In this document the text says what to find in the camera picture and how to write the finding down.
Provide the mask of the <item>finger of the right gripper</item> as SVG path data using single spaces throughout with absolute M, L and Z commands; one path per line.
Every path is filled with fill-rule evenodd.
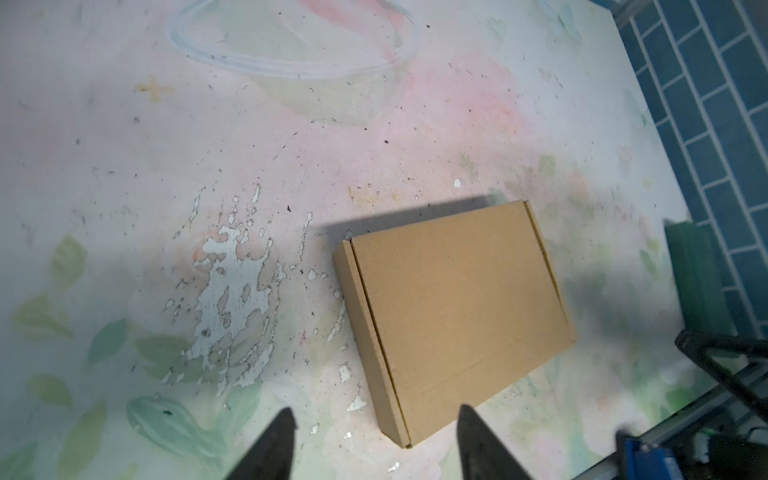
M 751 387 L 714 359 L 714 354 L 732 353 L 766 359 L 767 341 L 739 336 L 710 334 L 684 329 L 675 338 L 675 345 L 695 365 L 747 406 L 756 416 L 767 422 L 767 400 L 759 397 Z

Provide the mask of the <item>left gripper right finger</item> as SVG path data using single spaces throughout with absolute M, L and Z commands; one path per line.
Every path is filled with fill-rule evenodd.
M 461 405 L 456 432 L 464 480 L 532 479 L 470 405 Z

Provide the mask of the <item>brown cardboard paper box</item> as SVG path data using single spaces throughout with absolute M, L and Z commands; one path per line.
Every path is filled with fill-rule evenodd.
M 576 340 L 524 200 L 356 236 L 333 262 L 378 426 L 403 448 Z

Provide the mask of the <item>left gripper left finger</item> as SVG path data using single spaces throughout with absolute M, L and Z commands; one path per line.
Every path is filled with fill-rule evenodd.
M 291 477 L 296 429 L 292 410 L 280 410 L 226 479 L 288 480 Z

